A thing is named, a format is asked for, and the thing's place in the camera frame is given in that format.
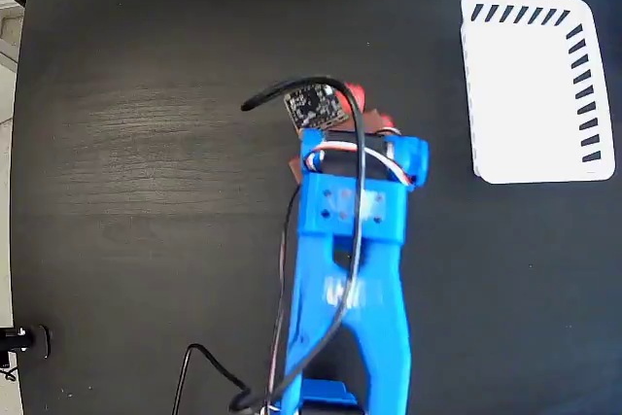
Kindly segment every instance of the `black table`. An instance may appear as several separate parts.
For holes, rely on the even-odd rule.
[[[585,1],[619,139],[622,0]],[[622,179],[473,176],[460,24],[460,0],[28,0],[13,294],[54,342],[19,359],[26,415],[168,413],[194,340],[263,384],[297,141],[281,106],[238,106],[318,72],[431,144],[401,268],[409,413],[619,411]],[[359,364],[336,374],[360,391]],[[233,393],[193,364],[182,411],[225,413]]]

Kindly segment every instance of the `red part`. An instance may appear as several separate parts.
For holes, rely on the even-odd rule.
[[[354,95],[354,98],[357,100],[357,104],[359,105],[359,110],[361,112],[364,112],[365,90],[363,89],[363,87],[361,85],[355,85],[353,83],[346,83],[346,86],[348,87],[348,89],[350,89],[350,92],[352,92],[352,94]],[[341,103],[341,107],[343,108],[343,111],[346,114],[351,115],[352,110],[350,109],[350,105],[348,104],[348,100],[346,99],[346,96],[344,96],[338,91],[337,98],[339,99],[339,102]]]
[[[390,116],[387,116],[386,114],[382,114],[380,116],[382,118],[382,124],[384,126],[390,126],[392,128],[395,128],[396,126],[393,124],[393,119]]]

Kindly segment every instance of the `blue 3d-printed part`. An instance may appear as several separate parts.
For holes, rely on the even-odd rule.
[[[304,130],[301,160],[322,142],[320,130]],[[356,336],[368,372],[368,415],[404,415],[410,380],[410,342],[399,280],[399,254],[404,243],[407,195],[428,174],[428,143],[414,137],[385,136],[393,159],[412,178],[413,187],[398,181],[364,181],[363,245],[359,278],[348,299],[343,325]],[[333,260],[335,246],[350,249],[354,228],[356,179],[310,172],[302,164],[298,215],[298,251],[286,356],[289,372],[326,333],[347,280]],[[283,394],[280,413],[294,415],[314,388],[314,401],[333,403],[318,394],[313,380],[299,375]]]

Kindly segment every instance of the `circuit board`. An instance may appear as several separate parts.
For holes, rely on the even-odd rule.
[[[348,120],[330,86],[306,86],[286,94],[283,100],[297,131],[303,128],[325,130]]]

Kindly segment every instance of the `white basket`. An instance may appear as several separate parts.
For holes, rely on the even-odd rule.
[[[605,73],[581,0],[462,0],[475,174],[491,184],[615,170]]]

